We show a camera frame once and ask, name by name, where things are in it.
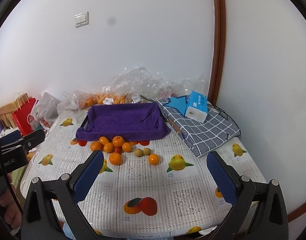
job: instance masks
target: gray checkered cloth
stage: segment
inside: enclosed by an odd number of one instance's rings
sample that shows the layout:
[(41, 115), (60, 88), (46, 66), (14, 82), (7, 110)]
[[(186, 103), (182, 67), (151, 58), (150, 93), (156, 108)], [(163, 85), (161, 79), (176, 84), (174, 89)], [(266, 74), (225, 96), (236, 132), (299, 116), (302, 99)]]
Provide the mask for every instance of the gray checkered cloth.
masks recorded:
[(211, 110), (208, 107), (207, 117), (204, 123), (194, 121), (188, 117), (184, 117), (177, 109), (164, 106), (169, 100), (160, 99), (157, 104), (165, 117), (170, 119), (181, 131), (179, 136), (189, 146), (196, 157), (201, 157), (224, 142), (236, 136), (239, 128), (230, 120)]

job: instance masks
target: red paper bag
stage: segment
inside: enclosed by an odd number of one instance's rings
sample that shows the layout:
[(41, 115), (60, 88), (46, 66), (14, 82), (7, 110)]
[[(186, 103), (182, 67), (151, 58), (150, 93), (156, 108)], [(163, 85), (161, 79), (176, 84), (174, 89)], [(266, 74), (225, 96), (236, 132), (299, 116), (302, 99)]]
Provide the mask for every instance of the red paper bag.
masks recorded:
[(35, 104), (35, 101), (35, 98), (30, 98), (24, 105), (22, 105), (12, 114), (15, 124), (23, 136), (33, 132), (30, 123), (34, 120), (34, 117), (31, 115), (31, 110)]

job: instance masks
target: purple cloth-lined tray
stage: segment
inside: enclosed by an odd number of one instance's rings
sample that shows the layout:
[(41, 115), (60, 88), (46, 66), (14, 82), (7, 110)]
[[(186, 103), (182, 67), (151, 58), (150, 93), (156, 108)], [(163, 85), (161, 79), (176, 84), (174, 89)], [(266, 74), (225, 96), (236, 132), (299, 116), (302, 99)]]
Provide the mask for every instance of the purple cloth-lined tray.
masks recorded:
[(77, 139), (98, 141), (105, 136), (112, 140), (119, 135), (125, 141), (146, 141), (162, 139), (171, 131), (156, 103), (92, 106), (87, 119), (77, 129)]

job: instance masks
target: brown door frame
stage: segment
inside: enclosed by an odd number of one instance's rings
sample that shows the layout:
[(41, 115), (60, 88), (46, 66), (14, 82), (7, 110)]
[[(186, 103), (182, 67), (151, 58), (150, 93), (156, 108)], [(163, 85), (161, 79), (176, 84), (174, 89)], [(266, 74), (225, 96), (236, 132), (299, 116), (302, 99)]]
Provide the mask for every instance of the brown door frame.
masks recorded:
[(207, 100), (216, 105), (219, 94), (225, 54), (226, 10), (225, 0), (214, 0), (214, 53)]

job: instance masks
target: finger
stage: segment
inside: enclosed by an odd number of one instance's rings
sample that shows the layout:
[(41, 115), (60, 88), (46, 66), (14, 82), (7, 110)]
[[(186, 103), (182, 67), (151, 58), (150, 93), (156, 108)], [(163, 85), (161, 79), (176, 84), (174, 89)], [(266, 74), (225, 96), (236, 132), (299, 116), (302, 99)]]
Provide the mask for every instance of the finger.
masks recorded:
[(5, 214), (4, 214), (5, 222), (10, 225), (18, 211), (19, 211), (19, 208), (17, 207), (15, 202), (7, 206)]
[(12, 178), (12, 175), (11, 175), (11, 173), (8, 173), (8, 174), (7, 174), (7, 177), (9, 178), (9, 182), (10, 182), (10, 183), (12, 183), (12, 181), (13, 181), (13, 178)]
[[(13, 184), (11, 184), (11, 187), (12, 187), (14, 193), (16, 193), (16, 189), (15, 189)], [(0, 196), (0, 205), (2, 207), (6, 207), (9, 204), (11, 204), (12, 202), (14, 202), (14, 199), (12, 197), (12, 194), (10, 193), (10, 190), (7, 188), (5, 190), (5, 192)]]
[(16, 229), (18, 227), (20, 227), (21, 225), (21, 222), (22, 222), (22, 215), (21, 215), (21, 212), (19, 211), (18, 207), (16, 206), (17, 208), (17, 213), (15, 214), (14, 218), (13, 218), (13, 221), (11, 223), (11, 227), (13, 229)]

